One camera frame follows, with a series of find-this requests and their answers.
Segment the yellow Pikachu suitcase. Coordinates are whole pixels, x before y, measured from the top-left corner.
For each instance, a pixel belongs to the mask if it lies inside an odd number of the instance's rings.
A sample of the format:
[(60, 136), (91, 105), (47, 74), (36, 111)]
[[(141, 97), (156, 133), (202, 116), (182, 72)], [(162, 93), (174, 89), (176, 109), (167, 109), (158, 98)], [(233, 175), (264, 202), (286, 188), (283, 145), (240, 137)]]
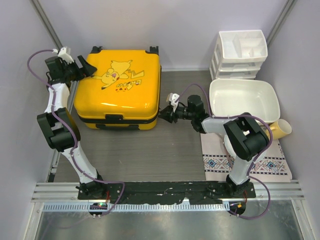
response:
[(103, 49), (93, 46), (86, 60), (96, 72), (79, 81), (73, 105), (91, 129), (150, 130), (160, 110), (159, 47)]

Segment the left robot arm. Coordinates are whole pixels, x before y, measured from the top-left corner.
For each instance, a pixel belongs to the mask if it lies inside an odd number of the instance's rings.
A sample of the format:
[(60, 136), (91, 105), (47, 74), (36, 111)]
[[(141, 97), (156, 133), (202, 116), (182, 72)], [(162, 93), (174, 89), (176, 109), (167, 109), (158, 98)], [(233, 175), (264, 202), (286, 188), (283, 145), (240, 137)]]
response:
[(97, 71), (83, 56), (78, 56), (78, 60), (81, 67), (59, 56), (45, 60), (49, 100), (45, 112), (37, 116), (37, 122), (49, 147), (65, 156), (78, 174), (79, 198), (100, 200), (107, 188), (84, 153), (80, 131), (67, 109), (71, 83), (91, 77)]

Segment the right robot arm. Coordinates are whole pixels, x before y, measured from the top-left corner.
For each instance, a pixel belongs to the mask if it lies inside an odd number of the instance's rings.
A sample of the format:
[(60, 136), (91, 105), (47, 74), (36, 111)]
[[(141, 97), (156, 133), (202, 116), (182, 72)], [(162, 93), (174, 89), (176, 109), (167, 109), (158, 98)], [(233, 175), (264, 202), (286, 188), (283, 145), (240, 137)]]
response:
[(233, 198), (243, 193), (250, 182), (250, 171), (254, 162), (270, 143), (266, 133), (250, 113), (235, 117), (212, 116), (205, 111), (199, 95), (190, 95), (187, 105), (179, 103), (179, 95), (168, 95), (168, 105), (160, 110), (158, 117), (176, 123), (179, 119), (189, 120), (193, 129), (201, 134), (224, 135), (235, 154), (233, 167), (226, 177), (226, 193)]

